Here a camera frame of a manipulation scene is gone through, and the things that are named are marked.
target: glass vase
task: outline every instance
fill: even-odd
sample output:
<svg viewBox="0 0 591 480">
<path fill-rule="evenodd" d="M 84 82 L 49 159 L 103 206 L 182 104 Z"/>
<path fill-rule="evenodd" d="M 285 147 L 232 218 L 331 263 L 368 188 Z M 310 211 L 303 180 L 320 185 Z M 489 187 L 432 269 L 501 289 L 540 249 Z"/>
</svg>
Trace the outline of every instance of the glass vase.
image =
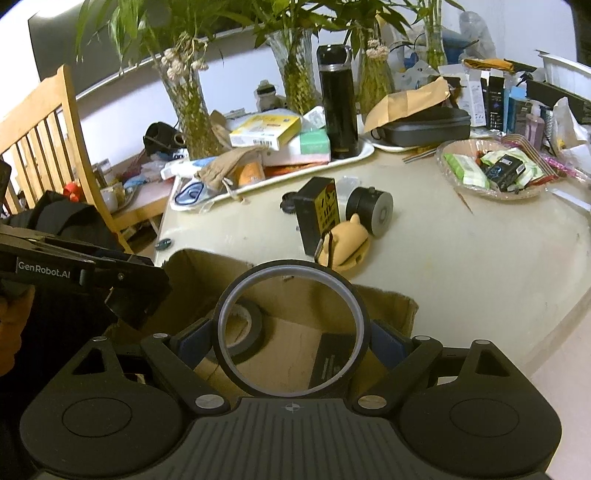
<svg viewBox="0 0 591 480">
<path fill-rule="evenodd" d="M 312 71 L 312 32 L 303 28 L 267 35 L 283 79 L 287 108 L 300 115 L 320 104 Z"/>
<path fill-rule="evenodd" d="M 368 113 L 386 96 L 394 91 L 394 79 L 388 65 L 388 57 L 375 56 L 373 50 L 362 50 L 359 62 L 357 101 L 361 117 Z"/>
<path fill-rule="evenodd" d="M 192 72 L 177 82 L 172 82 L 166 74 L 161 74 L 161 79 L 177 114 L 179 130 L 183 133 L 190 158 L 215 157 L 223 153 L 212 130 L 199 72 Z"/>
<path fill-rule="evenodd" d="M 435 25 L 433 27 L 425 25 L 425 36 L 427 40 L 427 63 L 435 70 L 442 65 L 447 65 L 441 25 Z"/>
<path fill-rule="evenodd" d="M 447 57 L 443 48 L 443 35 L 441 34 L 442 7 L 442 0 L 428 0 L 430 13 L 425 17 L 427 63 L 435 70 L 441 65 L 447 65 Z"/>
</svg>

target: snack package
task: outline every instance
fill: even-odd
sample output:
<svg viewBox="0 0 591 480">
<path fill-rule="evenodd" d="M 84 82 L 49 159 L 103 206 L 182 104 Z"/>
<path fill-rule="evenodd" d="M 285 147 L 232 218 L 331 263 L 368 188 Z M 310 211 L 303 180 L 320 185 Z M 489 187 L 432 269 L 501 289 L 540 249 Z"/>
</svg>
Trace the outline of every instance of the snack package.
<svg viewBox="0 0 591 480">
<path fill-rule="evenodd" d="M 491 184 L 476 160 L 467 155 L 447 153 L 443 156 L 456 177 L 464 184 L 490 189 Z"/>
<path fill-rule="evenodd" d="M 510 150 L 499 150 L 494 152 L 488 152 L 484 155 L 481 160 L 485 165 L 492 167 L 495 163 L 497 163 L 500 159 L 502 159 L 505 155 L 510 155 L 511 157 L 515 157 L 523 162 L 525 165 L 525 171 L 519 175 L 517 178 L 517 182 L 515 183 L 520 190 L 523 190 L 527 184 L 531 181 L 537 180 L 544 176 L 544 171 L 539 167 L 539 165 L 530 159 L 524 152 L 522 152 L 519 148 L 512 148 Z"/>
</svg>

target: dried flower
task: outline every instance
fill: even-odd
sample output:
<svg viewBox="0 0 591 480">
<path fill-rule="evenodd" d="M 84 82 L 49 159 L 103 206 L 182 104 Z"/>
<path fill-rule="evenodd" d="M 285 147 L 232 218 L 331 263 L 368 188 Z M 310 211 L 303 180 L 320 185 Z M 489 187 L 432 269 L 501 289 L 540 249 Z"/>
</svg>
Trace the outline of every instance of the dried flower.
<svg viewBox="0 0 591 480">
<path fill-rule="evenodd" d="M 191 69 L 196 72 L 198 70 L 201 71 L 205 71 L 209 68 L 209 65 L 207 65 L 207 63 L 205 63 L 205 60 L 201 59 L 197 59 L 195 60 L 192 64 L 191 64 Z"/>
<path fill-rule="evenodd" d="M 176 76 L 175 72 L 172 69 L 168 69 L 167 72 L 166 72 L 166 75 L 167 75 L 168 79 L 171 82 L 176 82 L 177 81 L 177 76 Z"/>
<path fill-rule="evenodd" d="M 177 57 L 177 53 L 174 51 L 174 48 L 167 48 L 164 50 L 164 58 L 169 62 L 172 61 Z"/>
<path fill-rule="evenodd" d="M 184 77 L 187 74 L 187 66 L 179 59 L 173 60 L 170 69 L 174 72 L 175 75 L 179 77 Z"/>
<path fill-rule="evenodd" d="M 386 60 L 390 54 L 390 50 L 386 45 L 380 45 L 379 47 L 368 48 L 365 53 L 369 59 Z"/>
</svg>

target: human hand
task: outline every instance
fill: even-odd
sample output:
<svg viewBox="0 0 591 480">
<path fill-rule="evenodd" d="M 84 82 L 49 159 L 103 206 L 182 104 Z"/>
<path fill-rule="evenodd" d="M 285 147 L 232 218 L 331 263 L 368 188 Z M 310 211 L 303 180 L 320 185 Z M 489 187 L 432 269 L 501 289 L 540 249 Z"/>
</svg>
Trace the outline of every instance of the human hand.
<svg viewBox="0 0 591 480">
<path fill-rule="evenodd" d="M 21 348 L 21 333 L 33 306 L 35 287 L 13 301 L 0 297 L 0 377 L 14 367 L 14 356 Z"/>
</svg>

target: tissue box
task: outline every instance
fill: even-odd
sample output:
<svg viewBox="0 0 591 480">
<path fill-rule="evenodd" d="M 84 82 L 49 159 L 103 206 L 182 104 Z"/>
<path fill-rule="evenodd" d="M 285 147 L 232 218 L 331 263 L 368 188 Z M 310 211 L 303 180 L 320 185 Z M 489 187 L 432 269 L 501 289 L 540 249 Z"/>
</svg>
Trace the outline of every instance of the tissue box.
<svg viewBox="0 0 591 480">
<path fill-rule="evenodd" d="M 324 164 L 330 162 L 330 141 L 325 130 L 314 130 L 294 137 L 279 150 L 263 154 L 264 167 Z"/>
</svg>

